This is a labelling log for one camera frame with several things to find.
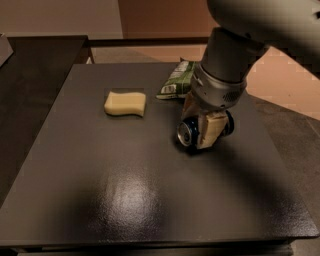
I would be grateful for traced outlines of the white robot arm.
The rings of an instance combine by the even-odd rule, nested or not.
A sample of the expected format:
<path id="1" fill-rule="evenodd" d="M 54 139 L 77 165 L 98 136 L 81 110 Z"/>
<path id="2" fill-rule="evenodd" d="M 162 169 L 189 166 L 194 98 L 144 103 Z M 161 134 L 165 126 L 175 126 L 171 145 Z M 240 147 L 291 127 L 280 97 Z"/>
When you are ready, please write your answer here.
<path id="1" fill-rule="evenodd" d="M 207 0 L 217 22 L 195 65 L 177 138 L 204 149 L 234 129 L 228 109 L 244 92 L 246 77 L 274 47 L 320 77 L 319 0 Z"/>

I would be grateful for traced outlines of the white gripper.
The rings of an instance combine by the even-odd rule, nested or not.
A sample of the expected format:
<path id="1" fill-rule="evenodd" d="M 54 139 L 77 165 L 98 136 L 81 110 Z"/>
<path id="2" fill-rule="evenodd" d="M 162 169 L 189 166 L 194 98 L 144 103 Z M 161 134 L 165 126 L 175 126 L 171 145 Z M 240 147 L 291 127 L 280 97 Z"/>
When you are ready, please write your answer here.
<path id="1" fill-rule="evenodd" d="M 211 76 L 200 64 L 195 66 L 191 78 L 191 92 L 185 97 L 181 119 L 199 116 L 196 145 L 198 149 L 211 147 L 228 121 L 225 111 L 202 113 L 200 106 L 206 110 L 229 109 L 238 103 L 246 86 L 246 81 L 225 82 Z"/>

